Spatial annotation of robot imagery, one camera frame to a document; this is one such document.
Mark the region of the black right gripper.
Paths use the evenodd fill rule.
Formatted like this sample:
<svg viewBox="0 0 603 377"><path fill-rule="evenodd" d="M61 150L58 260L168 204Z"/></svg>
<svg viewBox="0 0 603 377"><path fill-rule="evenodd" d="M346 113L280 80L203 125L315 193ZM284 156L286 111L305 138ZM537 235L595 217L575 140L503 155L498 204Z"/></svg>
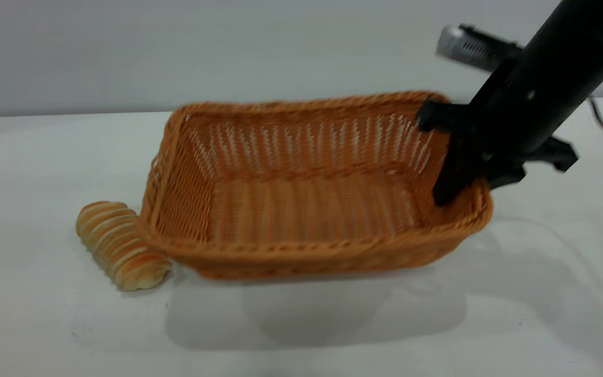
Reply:
<svg viewBox="0 0 603 377"><path fill-rule="evenodd" d="M556 80L488 82L469 104L426 100L417 113L420 129L450 136L432 191L435 205L449 205L476 180L489 192L521 182L527 162L567 171L578 156L554 132L578 106L578 84Z"/></svg>

